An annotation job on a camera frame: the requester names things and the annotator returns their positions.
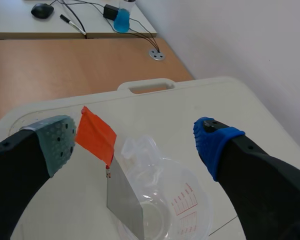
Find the white wall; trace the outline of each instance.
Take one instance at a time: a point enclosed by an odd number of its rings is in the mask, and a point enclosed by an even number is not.
[[[196,79],[242,80],[300,145],[300,0],[137,4]]]

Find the white desk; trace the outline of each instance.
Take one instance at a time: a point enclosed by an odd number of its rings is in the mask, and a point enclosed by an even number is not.
[[[54,11],[48,19],[38,19],[32,16],[31,9],[35,4],[50,4],[51,2],[51,0],[0,0],[0,39],[83,38],[81,33],[60,19],[60,14],[63,14],[79,26],[72,13],[58,2],[53,3]],[[65,2],[75,3],[72,0],[65,0]],[[119,6],[119,0],[89,0],[87,2],[103,6],[106,4]],[[89,38],[134,37],[130,34],[114,32],[103,15],[90,4],[70,5],[70,7],[80,18]],[[155,29],[136,5],[132,9],[131,18],[140,21],[152,34],[156,35]],[[135,21],[130,21],[130,27],[149,35]]]
[[[128,90],[154,87],[160,82],[161,86],[173,85],[174,88],[140,95]],[[220,77],[173,84],[160,79],[160,82],[129,82],[118,91],[16,108],[0,120],[0,142],[23,126],[55,115],[69,115],[78,125],[81,109],[87,106],[116,132],[114,154],[124,170],[132,163],[120,155],[126,138],[150,135],[164,156],[187,166],[210,194],[214,216],[209,240],[244,240],[233,205],[200,161],[193,123],[206,115],[235,126],[244,130],[269,155],[298,169],[300,147],[255,95],[235,79]],[[67,164],[31,200],[11,239],[122,239],[106,208],[104,166],[92,154],[76,146]]]

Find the metal plate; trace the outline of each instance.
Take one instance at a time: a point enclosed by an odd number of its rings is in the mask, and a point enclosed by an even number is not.
[[[158,52],[156,49],[151,49],[149,51],[150,57],[152,57],[154,60],[157,61],[163,61],[166,58],[166,55],[163,54],[162,52]]]
[[[140,202],[118,161],[113,157],[106,182],[106,206],[139,239],[145,239]]]

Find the blue gripper pad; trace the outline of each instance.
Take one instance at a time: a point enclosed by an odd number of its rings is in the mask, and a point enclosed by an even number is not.
[[[49,117],[20,130],[35,131],[50,178],[70,159],[76,136],[76,125],[71,117]]]
[[[195,138],[195,146],[199,156],[205,166],[208,168],[209,173],[212,175],[213,180],[217,182],[217,171],[221,153],[227,143],[232,138],[244,135],[244,131],[240,131],[235,127],[226,127],[216,129],[213,132],[205,130],[205,121],[214,120],[210,117],[201,117],[193,127],[193,134]]]

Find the computer mouse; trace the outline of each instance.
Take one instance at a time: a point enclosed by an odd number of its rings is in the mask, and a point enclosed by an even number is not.
[[[38,19],[47,19],[54,11],[54,7],[46,3],[37,3],[33,6],[31,13]]]

